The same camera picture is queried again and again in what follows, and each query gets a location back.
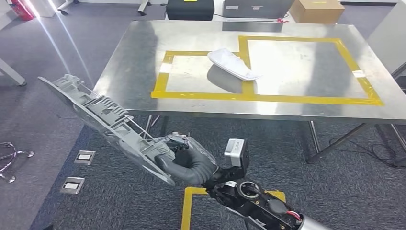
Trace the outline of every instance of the red wire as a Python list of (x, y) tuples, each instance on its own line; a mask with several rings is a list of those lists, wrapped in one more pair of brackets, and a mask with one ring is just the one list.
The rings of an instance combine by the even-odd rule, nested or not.
[(287, 211), (286, 213), (288, 213), (288, 214), (294, 216), (294, 217), (296, 218), (296, 220), (298, 220), (298, 221), (301, 221), (301, 220), (302, 220), (302, 219), (300, 219), (299, 214), (297, 214), (297, 213), (295, 213), (295, 212), (293, 212), (293, 211)]

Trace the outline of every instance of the gray carpet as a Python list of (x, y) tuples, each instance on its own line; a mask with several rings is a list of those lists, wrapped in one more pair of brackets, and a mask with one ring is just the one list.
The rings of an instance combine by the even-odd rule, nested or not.
[[(145, 117), (138, 118), (140, 123)], [(158, 135), (160, 125), (152, 129)], [(346, 124), (316, 123), (321, 141), (331, 133), (344, 133), (354, 127)], [(390, 144), (399, 153), (385, 126), (377, 126), (355, 139), (366, 146)], [(313, 151), (306, 122), (171, 117), (167, 131), (190, 132), (225, 166), (222, 152), (229, 138), (249, 138), (251, 164), (247, 177), (264, 188), (286, 193), (297, 210), (333, 229), (399, 230), (406, 227), (404, 176), (406, 169), (392, 169), (370, 156), (358, 153), (334, 154), (309, 165), (304, 156)], [(355, 149), (346, 145), (344, 149)], [(58, 230), (134, 230), (180, 228), (183, 189), (178, 181), (171, 187), (152, 177), (110, 147), (99, 134), (93, 134), (84, 148), (97, 155), (91, 166), (74, 165), (71, 176), (86, 178), (78, 195), (62, 195), (54, 200), (53, 218), (48, 223)], [(381, 150), (379, 155), (386, 157)], [(58, 190), (58, 178), (52, 190)], [(55, 199), (49, 195), (47, 200)], [(191, 230), (244, 229), (243, 222), (229, 215), (208, 196), (193, 199)]]
[[(150, 6), (149, 15), (143, 19), (163, 19), (164, 10), (162, 6)], [(73, 114), (45, 90), (37, 77), (54, 81), (68, 69), (92, 86), (129, 23), (141, 19), (137, 5), (72, 4), (67, 11), (70, 15), (66, 17), (41, 18), (42, 24), (38, 19), (16, 20), (0, 31), (0, 57), (28, 82), (19, 87), (0, 77), (0, 141), (36, 152), (29, 160), (18, 159), (9, 172), (17, 177), (14, 183), (0, 180), (1, 196), (13, 194), (13, 198), (0, 201), (0, 209), (6, 210), (0, 215), (1, 230), (29, 228), (83, 126), (78, 120), (56, 117)]]

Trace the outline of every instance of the yellow tape outline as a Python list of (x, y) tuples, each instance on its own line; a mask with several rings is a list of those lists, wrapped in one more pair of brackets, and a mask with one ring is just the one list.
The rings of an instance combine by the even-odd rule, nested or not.
[[(285, 193), (282, 191), (265, 190), (265, 193), (269, 193), (286, 203), (286, 196), (285, 196)], [(190, 230), (193, 194), (207, 195), (207, 192), (206, 192), (205, 188), (196, 188), (196, 187), (186, 187), (185, 188), (185, 196), (183, 198), (182, 221), (181, 221), (180, 230)]]
[[(329, 42), (334, 43), (338, 52), (343, 57), (347, 66), (353, 73), (362, 73), (352, 55), (339, 38), (309, 38), (309, 37), (273, 37), (273, 36), (239, 36), (239, 52), (233, 52), (251, 68), (249, 60), (249, 40), (261, 41), (294, 41), (294, 42)], [(172, 65), (175, 56), (206, 56), (210, 51), (166, 51), (163, 65)], [(207, 100), (235, 100), (235, 101), (262, 101), (262, 102), (291, 102), (304, 104), (345, 104), (345, 105), (374, 105), (383, 106), (378, 93), (371, 86), (368, 79), (355, 76), (358, 83), (365, 91), (366, 98), (350, 97), (316, 97), (316, 96), (291, 96), (291, 95), (263, 95), (254, 93), (252, 81), (242, 82), (242, 93), (212, 93), (212, 92), (169, 92), (166, 91), (169, 72), (160, 72), (157, 77), (152, 98), (178, 98), (178, 99), (207, 99)]]

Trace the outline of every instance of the black cable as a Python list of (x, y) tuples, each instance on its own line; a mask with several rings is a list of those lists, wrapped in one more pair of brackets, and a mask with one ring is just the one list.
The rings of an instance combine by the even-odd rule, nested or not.
[[(339, 139), (339, 138), (333, 138), (333, 139), (331, 139), (331, 140), (329, 141), (329, 143), (332, 144), (333, 141), (334, 141), (334, 140), (337, 140), (337, 139)], [(396, 168), (396, 169), (406, 168), (406, 165), (399, 166), (399, 165), (396, 165), (396, 164), (395, 164), (395, 162), (396, 162), (396, 151), (393, 150), (393, 148), (391, 148), (391, 147), (389, 147), (389, 146), (387, 146), (387, 145), (379, 144), (379, 143), (378, 143), (378, 144), (370, 145), (369, 148), (366, 148), (366, 147), (364, 147), (364, 146), (362, 146), (362, 145), (360, 145), (360, 144), (358, 144), (358, 143), (356, 143), (356, 142), (354, 142), (354, 141), (351, 141), (351, 140), (350, 140), (349, 142), (350, 142), (351, 144), (357, 146), (358, 148), (364, 150), (364, 151), (345, 150), (345, 149), (336, 149), (336, 150), (341, 151), (341, 152), (354, 152), (354, 153), (367, 154), (367, 155), (369, 155), (370, 157), (372, 157), (372, 158), (374, 158), (374, 159), (376, 159), (376, 160), (382, 162), (383, 164), (385, 164), (385, 165), (387, 165), (387, 166), (389, 166), (389, 167), (391, 167), (391, 168)], [(376, 149), (377, 147), (383, 147), (383, 148), (389, 153), (389, 157), (388, 157), (388, 158), (380, 158), (380, 157), (376, 154), (376, 151), (375, 151), (375, 149)]]
[(63, 117), (60, 116), (59, 114), (56, 115), (59, 119), (77, 119), (77, 117)]
[(217, 15), (217, 16), (220, 16), (220, 17), (222, 17), (222, 18), (238, 18), (238, 17), (225, 17), (225, 16), (222, 16), (222, 15), (216, 14), (216, 13), (214, 13), (213, 15)]

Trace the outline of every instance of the chair leg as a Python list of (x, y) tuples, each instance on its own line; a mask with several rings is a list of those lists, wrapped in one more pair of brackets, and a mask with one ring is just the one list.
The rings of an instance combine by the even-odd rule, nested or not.
[(6, 175), (4, 175), (4, 171), (8, 167), (10, 167), (10, 165), (14, 162), (14, 160), (17, 158), (18, 155), (24, 154), (27, 156), (27, 158), (30, 158), (33, 155), (35, 155), (35, 153), (33, 151), (17, 151), (15, 149), (14, 145), (9, 142), (0, 142), (0, 145), (13, 149), (14, 153), (0, 157), (0, 160), (10, 158), (10, 161), (6, 165), (4, 165), (2, 168), (0, 168), (0, 179), (6, 180), (8, 183), (13, 183), (15, 181), (15, 176), (6, 176)]

